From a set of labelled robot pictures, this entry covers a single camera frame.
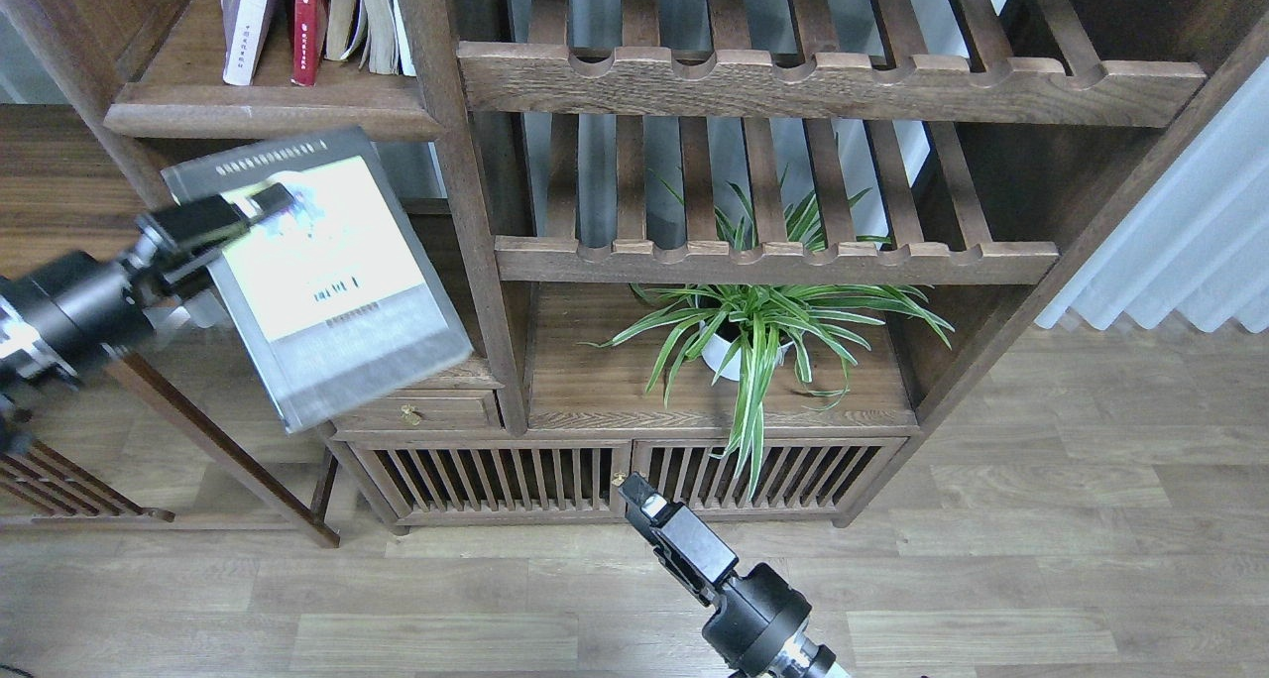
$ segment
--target wooden floor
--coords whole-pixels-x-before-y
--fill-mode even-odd
[[[11,124],[0,110],[0,165]],[[8,209],[41,203],[9,183],[13,276],[47,245],[10,255]],[[95,187],[113,201],[110,184]],[[316,441],[280,434],[231,333],[150,356],[306,480]],[[108,381],[38,423],[145,504],[251,507]],[[396,538],[343,482],[330,519],[339,550],[284,531],[5,531],[0,663],[39,678],[727,674],[699,637],[708,612],[629,528]],[[1269,335],[1029,331],[851,527],[716,529],[742,566],[806,593],[811,636],[855,675],[1269,675]]]

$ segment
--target red book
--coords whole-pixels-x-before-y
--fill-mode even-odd
[[[322,42],[326,39],[326,0],[296,0],[291,83],[311,86],[317,81]]]

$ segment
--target cabinet door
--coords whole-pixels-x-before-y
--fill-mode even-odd
[[[348,439],[398,526],[621,519],[629,441]]]
[[[832,514],[877,477],[906,438],[768,438],[758,489],[720,441],[636,441],[632,469],[662,495],[721,519]]]

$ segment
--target drawer knob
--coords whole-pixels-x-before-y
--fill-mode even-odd
[[[423,422],[423,414],[419,413],[419,408],[414,405],[401,406],[401,424],[407,428],[414,428]]]

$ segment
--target potted plant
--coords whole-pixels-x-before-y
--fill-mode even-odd
[[[717,209],[714,220],[721,239],[733,249],[754,245],[754,208],[744,190],[731,184],[741,202],[741,218],[732,222]],[[670,188],[683,202],[683,197]],[[858,202],[868,190],[850,198]],[[825,249],[824,226],[816,204],[815,192],[784,211],[784,222],[791,241],[801,241],[807,249]],[[860,241],[884,243],[886,237],[860,236]],[[824,410],[840,401],[849,389],[850,366],[857,364],[848,348],[850,344],[871,349],[868,340],[850,329],[850,325],[884,325],[881,314],[900,314],[925,321],[944,344],[945,331],[952,325],[921,306],[926,297],[915,287],[891,284],[685,284],[643,289],[632,286],[643,301],[657,306],[655,311],[634,321],[599,348],[619,345],[645,331],[667,329],[665,343],[652,363],[643,392],[651,392],[657,378],[665,373],[665,402],[670,402],[674,380],[684,363],[702,358],[707,347],[723,344],[726,350],[714,369],[713,382],[730,363],[739,358],[739,390],[732,427],[722,457],[740,453],[736,463],[739,476],[749,463],[749,496],[758,488],[763,466],[765,424],[763,400],[770,386],[775,367],[784,350],[793,349],[796,373],[803,386],[811,383],[811,357],[807,343],[812,339],[827,347],[841,362],[843,386],[836,391],[807,390],[810,395],[832,397]]]

